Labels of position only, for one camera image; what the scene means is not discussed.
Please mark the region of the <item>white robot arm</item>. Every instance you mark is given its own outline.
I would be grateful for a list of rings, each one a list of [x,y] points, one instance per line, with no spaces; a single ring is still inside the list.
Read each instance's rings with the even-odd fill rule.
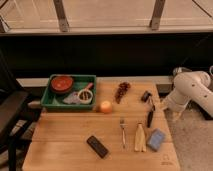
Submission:
[[[162,101],[164,109],[182,113],[190,101],[197,103],[213,117],[213,91],[209,89],[211,77],[204,71],[178,73],[173,80],[174,88]]]

